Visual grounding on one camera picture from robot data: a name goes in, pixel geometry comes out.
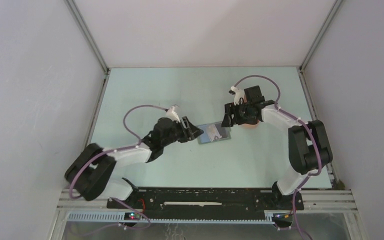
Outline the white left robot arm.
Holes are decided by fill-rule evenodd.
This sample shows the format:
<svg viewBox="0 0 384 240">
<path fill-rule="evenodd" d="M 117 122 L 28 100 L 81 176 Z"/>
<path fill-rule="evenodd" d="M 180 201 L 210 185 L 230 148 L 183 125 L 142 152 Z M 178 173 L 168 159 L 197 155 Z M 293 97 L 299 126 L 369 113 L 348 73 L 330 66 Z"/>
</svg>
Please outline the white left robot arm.
<svg viewBox="0 0 384 240">
<path fill-rule="evenodd" d="M 69 191 L 76 190 L 78 198 L 93 201 L 97 198 L 116 198 L 125 208 L 138 202 L 134 184 L 122 177 L 120 170 L 134 164 L 146 164 L 159 158 L 164 148 L 175 142 L 187 143 L 204 131 L 184 116 L 180 121 L 161 117 L 138 145 L 115 149 L 91 143 L 80 153 L 64 174 Z"/>
</svg>

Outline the white printed credit card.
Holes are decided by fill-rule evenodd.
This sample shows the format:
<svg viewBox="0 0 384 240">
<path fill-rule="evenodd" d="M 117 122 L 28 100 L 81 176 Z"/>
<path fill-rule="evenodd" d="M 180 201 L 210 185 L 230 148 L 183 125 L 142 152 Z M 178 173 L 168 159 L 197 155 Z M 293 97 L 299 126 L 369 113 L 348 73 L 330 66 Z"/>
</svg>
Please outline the white printed credit card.
<svg viewBox="0 0 384 240">
<path fill-rule="evenodd" d="M 223 136 L 218 131 L 215 124 L 210 124 L 207 128 L 207 135 L 211 142 L 221 139 Z"/>
</svg>

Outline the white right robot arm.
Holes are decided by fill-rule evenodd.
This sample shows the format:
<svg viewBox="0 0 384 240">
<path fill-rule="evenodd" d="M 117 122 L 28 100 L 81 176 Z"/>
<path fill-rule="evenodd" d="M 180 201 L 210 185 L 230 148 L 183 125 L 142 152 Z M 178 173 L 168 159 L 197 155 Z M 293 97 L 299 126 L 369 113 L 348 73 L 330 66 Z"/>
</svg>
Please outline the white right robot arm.
<svg viewBox="0 0 384 240">
<path fill-rule="evenodd" d="M 266 100 L 260 87 L 240 89 L 232 86 L 229 93 L 233 102 L 224 105 L 223 128 L 235 125 L 266 123 L 274 126 L 288 137 L 288 159 L 286 173 L 273 184 L 271 204 L 284 209 L 291 196 L 305 182 L 321 173 L 331 163 L 333 153 L 324 123 L 320 120 L 303 121 L 281 109 L 274 100 Z"/>
</svg>

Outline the green leather card holder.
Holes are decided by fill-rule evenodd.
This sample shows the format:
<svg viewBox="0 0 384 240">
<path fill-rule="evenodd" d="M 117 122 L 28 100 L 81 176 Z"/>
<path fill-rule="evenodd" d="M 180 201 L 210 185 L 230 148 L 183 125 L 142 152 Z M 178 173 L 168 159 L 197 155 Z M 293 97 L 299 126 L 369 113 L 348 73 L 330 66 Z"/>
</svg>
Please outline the green leather card holder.
<svg viewBox="0 0 384 240">
<path fill-rule="evenodd" d="M 197 127 L 203 131 L 203 134 L 197 138 L 199 145 L 230 140 L 232 138 L 231 129 L 229 127 L 222 127 L 221 121 L 201 124 Z"/>
</svg>

